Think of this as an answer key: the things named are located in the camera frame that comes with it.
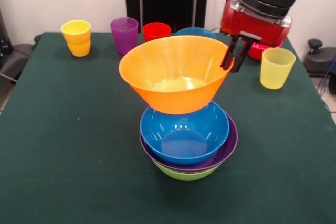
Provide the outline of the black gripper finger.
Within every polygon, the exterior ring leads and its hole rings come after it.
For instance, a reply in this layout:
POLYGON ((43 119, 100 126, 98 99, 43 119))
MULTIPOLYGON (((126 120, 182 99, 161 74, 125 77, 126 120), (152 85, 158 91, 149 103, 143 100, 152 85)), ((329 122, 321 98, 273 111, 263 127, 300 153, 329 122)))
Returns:
POLYGON ((237 36, 231 36, 231 41, 230 44, 228 46, 228 49, 225 53, 224 59, 221 63, 221 67, 223 70, 228 70, 228 68, 230 67, 232 60, 234 58, 234 50, 236 48, 236 44, 238 42, 238 37, 237 36))
POLYGON ((248 52, 249 52, 253 43, 254 43, 254 41, 252 39, 245 39, 244 40, 244 45, 242 46, 239 53, 235 56, 234 65, 231 68, 231 73, 237 73, 240 70, 241 65, 242 65, 243 61, 245 60, 246 56, 248 55, 248 52))

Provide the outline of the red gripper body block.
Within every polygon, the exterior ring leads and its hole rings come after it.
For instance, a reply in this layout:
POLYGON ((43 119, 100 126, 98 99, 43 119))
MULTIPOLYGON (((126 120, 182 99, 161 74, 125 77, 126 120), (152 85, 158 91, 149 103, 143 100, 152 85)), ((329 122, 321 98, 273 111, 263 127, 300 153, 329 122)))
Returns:
POLYGON ((292 25, 292 18, 270 19, 246 9, 239 0, 227 0, 224 6, 221 31, 236 37, 249 37, 260 44, 277 46, 284 41, 292 25))

